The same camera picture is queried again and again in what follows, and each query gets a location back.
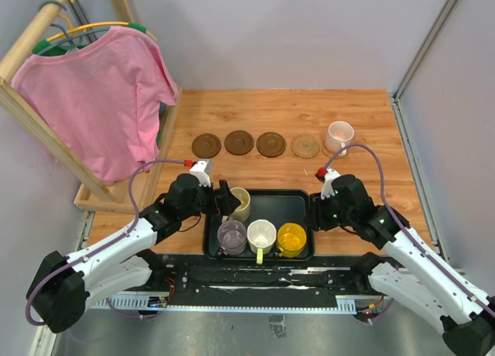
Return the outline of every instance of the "round coaster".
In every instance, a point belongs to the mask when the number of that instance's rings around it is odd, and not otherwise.
[[[263,156],[277,157],[285,151],[285,140],[278,133],[268,132],[259,136],[256,148]]]
[[[225,138],[225,149],[232,155],[245,155],[253,149],[254,139],[244,130],[236,130]]]
[[[298,157],[311,159],[319,153],[318,139],[311,134],[298,135],[291,142],[291,150]]]
[[[325,154],[325,156],[332,157],[332,154],[330,153],[330,151],[325,146],[325,141],[323,141],[323,143],[322,143],[322,152]]]
[[[193,141],[194,155],[200,159],[209,159],[216,156],[221,148],[222,143],[213,134],[198,135]]]

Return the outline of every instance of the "t-shirt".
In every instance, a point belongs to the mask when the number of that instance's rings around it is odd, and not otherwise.
[[[70,54],[32,55],[12,86],[105,184],[156,158],[160,102],[178,91],[156,43],[120,26]]]

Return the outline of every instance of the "cup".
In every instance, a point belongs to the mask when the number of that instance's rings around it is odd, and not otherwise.
[[[256,253],[256,263],[263,263],[263,255],[271,251],[277,238],[275,226],[265,219],[258,219],[247,228],[247,241],[251,250]]]
[[[226,219],[233,219],[244,222],[249,218],[249,214],[251,213],[251,196],[249,196],[249,193],[244,188],[240,187],[231,188],[230,191],[241,202],[241,205],[228,218],[225,217],[224,221]]]
[[[246,249],[246,227],[239,221],[227,221],[218,228],[220,247],[227,255],[239,255]]]
[[[306,231],[298,224],[286,223],[278,229],[277,248],[282,257],[297,257],[306,246],[306,240]]]
[[[350,124],[346,122],[333,122],[328,127],[328,132],[325,138],[325,147],[330,152],[337,152],[346,145],[354,137],[354,129]],[[347,150],[342,151],[339,157],[343,157],[347,154]]]

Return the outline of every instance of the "wooden clothes rack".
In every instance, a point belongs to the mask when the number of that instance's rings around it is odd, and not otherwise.
[[[57,0],[65,4],[67,0]],[[130,22],[132,15],[128,0],[110,0],[118,20]],[[127,195],[128,180],[116,182],[106,187],[79,159],[79,157],[60,139],[60,137],[44,122],[35,110],[11,86],[10,82],[22,66],[32,49],[43,37],[44,32],[60,12],[57,4],[46,4],[36,14],[22,35],[0,62],[0,104],[15,120],[46,147],[63,165],[79,179],[81,186],[74,203],[85,211],[115,211],[133,214],[131,202]],[[182,89],[176,105],[167,108],[164,119],[160,120],[162,133],[159,143],[159,158],[166,155],[170,143]],[[150,204],[155,194],[162,164],[157,163],[147,173],[140,173],[134,182],[134,195],[140,208]]]

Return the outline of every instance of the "wooden surface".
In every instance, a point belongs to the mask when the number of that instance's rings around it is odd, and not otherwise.
[[[195,159],[191,143],[204,132],[213,133],[222,141],[229,132],[237,129],[250,132],[254,140],[264,132],[279,132],[287,142],[283,155],[268,159],[254,147],[245,156],[234,156],[222,148],[213,158],[212,181],[218,185],[219,179],[225,179],[231,187],[293,188],[308,193],[319,192],[322,185],[313,174],[325,164],[327,157],[320,152],[313,159],[300,159],[291,152],[290,141],[307,132],[323,141],[328,125],[336,120],[349,122],[356,132],[354,142],[367,144],[377,152],[384,166],[385,192],[389,203],[430,243],[385,91],[185,91],[167,157]],[[375,203],[380,203],[377,166],[367,152],[351,149],[346,157],[336,160],[334,167],[341,174],[352,173],[363,180]],[[165,164],[156,196],[166,192],[170,182],[185,171],[182,166]],[[131,216],[97,212],[89,242],[99,241],[130,220]],[[187,221],[183,228],[193,222]],[[174,234],[156,245],[154,250],[200,253],[202,241],[203,221],[191,231]],[[361,255],[376,252],[373,245],[340,229],[316,232],[315,241],[318,254]]]
[[[57,1],[66,4],[68,0]],[[17,70],[31,54],[32,48],[34,48],[36,43],[42,38],[46,29],[48,29],[50,23],[53,22],[60,10],[62,9],[56,4],[46,4],[41,8],[0,62],[1,78],[10,83]]]
[[[10,84],[0,78],[0,105],[15,120],[31,133],[45,148],[63,165],[102,200],[113,201],[114,196],[108,188],[83,164],[83,162],[67,147],[62,139],[32,109],[24,98]]]
[[[159,143],[158,158],[163,159],[166,156],[170,139],[173,133],[173,127],[176,122],[177,113],[179,112],[180,102],[182,100],[183,90],[178,86],[179,93],[176,98],[176,105],[167,108],[165,120],[160,120],[160,130],[162,138]],[[133,196],[138,206],[143,207],[150,205],[154,200],[156,185],[162,170],[162,163],[157,163],[146,173],[139,173],[133,183]],[[108,189],[116,197],[116,201],[102,201],[84,184],[80,185],[74,204],[83,211],[112,211],[117,213],[133,214],[134,208],[128,194],[129,180],[120,180],[115,182]]]
[[[119,21],[135,22],[128,0],[110,0],[110,3]]]

